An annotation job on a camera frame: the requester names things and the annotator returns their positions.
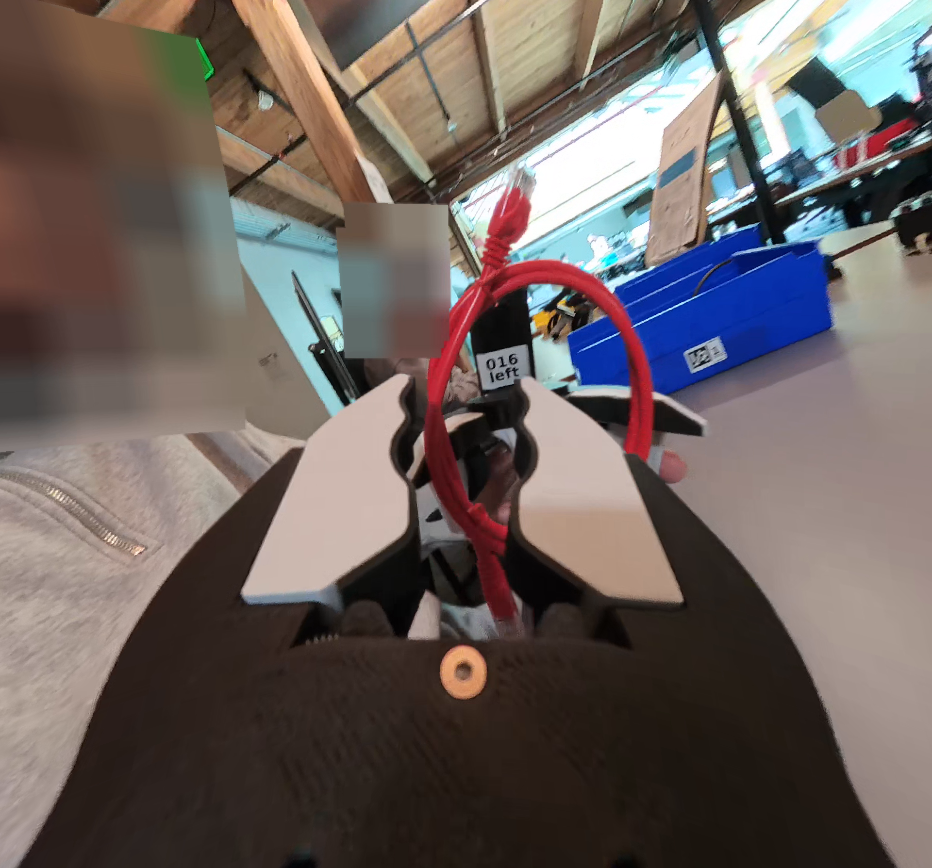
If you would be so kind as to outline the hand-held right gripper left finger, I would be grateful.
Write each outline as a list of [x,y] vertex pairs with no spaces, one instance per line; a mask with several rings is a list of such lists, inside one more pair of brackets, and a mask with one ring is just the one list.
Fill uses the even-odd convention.
[[308,439],[240,596],[249,606],[418,606],[424,574],[397,374]]

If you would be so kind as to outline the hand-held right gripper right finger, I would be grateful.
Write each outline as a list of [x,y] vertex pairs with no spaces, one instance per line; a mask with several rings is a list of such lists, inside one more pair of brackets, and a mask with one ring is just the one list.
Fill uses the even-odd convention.
[[565,397],[524,377],[521,440],[530,474],[511,519],[516,541],[583,592],[616,603],[679,607],[682,590],[623,449]]

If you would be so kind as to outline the white panel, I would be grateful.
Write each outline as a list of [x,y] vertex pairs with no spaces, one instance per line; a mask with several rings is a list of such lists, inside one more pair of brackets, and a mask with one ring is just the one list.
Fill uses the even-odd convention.
[[250,361],[247,419],[265,432],[305,442],[330,413],[245,268],[241,277]]

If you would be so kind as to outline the black stand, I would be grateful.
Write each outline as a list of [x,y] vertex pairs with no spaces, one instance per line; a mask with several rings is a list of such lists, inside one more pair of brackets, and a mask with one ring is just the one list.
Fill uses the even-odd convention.
[[350,374],[342,353],[333,344],[320,315],[310,302],[307,292],[294,270],[291,272],[291,280],[297,302],[308,319],[312,331],[313,341],[308,347],[309,354],[332,386],[333,392],[341,404],[343,406],[351,405],[360,396],[359,388]]

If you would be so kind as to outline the blue plastic bin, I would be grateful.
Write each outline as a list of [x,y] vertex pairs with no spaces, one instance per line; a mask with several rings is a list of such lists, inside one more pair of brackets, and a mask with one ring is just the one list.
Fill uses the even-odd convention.
[[734,253],[763,245],[759,223],[735,228],[721,237],[695,246],[657,266],[631,276],[613,290],[625,305],[634,303],[648,295],[705,271]]
[[670,396],[830,329],[828,287],[819,242],[805,240],[741,250],[623,306]]

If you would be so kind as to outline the white paper label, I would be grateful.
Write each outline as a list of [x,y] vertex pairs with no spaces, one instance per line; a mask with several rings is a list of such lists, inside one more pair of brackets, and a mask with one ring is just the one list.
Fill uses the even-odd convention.
[[376,203],[393,204],[388,184],[380,173],[378,167],[365,156],[359,154],[357,162],[366,176],[367,185]]

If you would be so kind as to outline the brown cardboard sheet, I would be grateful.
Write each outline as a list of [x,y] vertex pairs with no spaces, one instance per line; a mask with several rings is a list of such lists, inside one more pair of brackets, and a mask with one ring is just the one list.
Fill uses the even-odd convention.
[[701,244],[710,193],[707,151],[721,107],[723,74],[716,71],[688,106],[665,128],[649,208],[647,269]]

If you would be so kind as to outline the grey zip hoodie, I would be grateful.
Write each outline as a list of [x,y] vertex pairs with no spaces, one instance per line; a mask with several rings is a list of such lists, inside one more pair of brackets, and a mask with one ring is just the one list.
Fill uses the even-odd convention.
[[49,815],[164,580],[303,445],[247,425],[2,454],[2,866],[18,866]]

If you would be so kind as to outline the black pole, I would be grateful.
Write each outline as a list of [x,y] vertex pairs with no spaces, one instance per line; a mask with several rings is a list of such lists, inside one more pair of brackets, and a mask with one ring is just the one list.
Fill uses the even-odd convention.
[[721,92],[726,104],[739,152],[751,178],[755,194],[755,207],[764,238],[774,245],[786,243],[783,224],[775,209],[775,202],[765,180],[749,122],[740,104],[724,49],[719,38],[719,23],[712,0],[688,0],[693,8],[700,32],[705,39],[712,64],[720,78]]

